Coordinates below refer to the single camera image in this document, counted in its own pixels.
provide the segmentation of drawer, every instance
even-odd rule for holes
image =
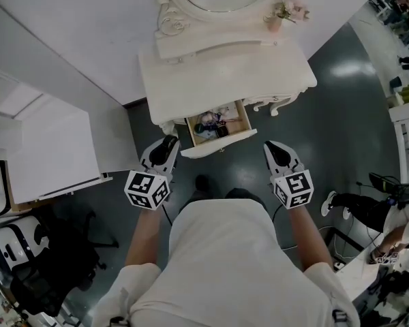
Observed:
[[[229,122],[226,127],[229,131],[229,135],[223,138],[216,138],[213,140],[207,140],[206,138],[197,136],[194,132],[194,126],[200,123],[200,115],[191,116],[186,118],[186,123],[190,131],[191,139],[194,144],[193,148],[181,151],[182,156],[189,157],[191,159],[198,159],[199,157],[205,157],[220,149],[228,146],[232,143],[249,138],[257,133],[255,129],[252,129],[250,121],[243,102],[241,100],[235,102],[240,121]]]

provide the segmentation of black office chair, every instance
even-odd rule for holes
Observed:
[[[95,276],[95,269],[106,269],[99,263],[95,247],[116,247],[111,244],[92,243],[88,240],[90,212],[81,234],[69,221],[56,219],[46,226],[48,248],[34,260],[13,270],[10,289],[22,309],[35,315],[44,312],[57,316],[67,294],[75,287],[87,290]]]

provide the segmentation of electronic equipment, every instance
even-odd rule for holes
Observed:
[[[397,205],[398,209],[403,209],[409,204],[409,184],[401,184],[394,177],[380,176],[373,172],[369,173],[369,180],[374,189],[389,194],[387,202],[391,206]]]
[[[33,260],[47,247],[48,238],[33,216],[20,218],[0,228],[0,284],[9,287],[13,269]]]

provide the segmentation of table leg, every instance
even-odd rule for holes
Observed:
[[[159,125],[161,127],[162,131],[164,132],[165,135],[171,135],[171,136],[176,136],[179,137],[179,134],[177,133],[177,130],[175,128],[175,122],[174,121],[167,121],[165,123],[161,123]]]
[[[387,11],[388,8],[384,7],[378,14],[376,14],[376,17],[379,18],[381,15],[383,15],[385,13],[385,11]]]
[[[281,106],[287,106],[288,104],[292,103],[294,100],[297,99],[299,95],[293,95],[292,97],[285,98],[282,101],[279,101],[277,103],[271,104],[270,106],[270,114],[271,116],[277,116],[279,112],[277,111],[277,108],[280,108]]]

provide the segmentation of ornate mirror frame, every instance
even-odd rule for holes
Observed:
[[[170,63],[206,48],[234,42],[276,43],[282,34],[272,34],[264,23],[275,0],[256,0],[229,12],[206,11],[189,0],[157,0],[160,13],[155,32],[162,59]]]

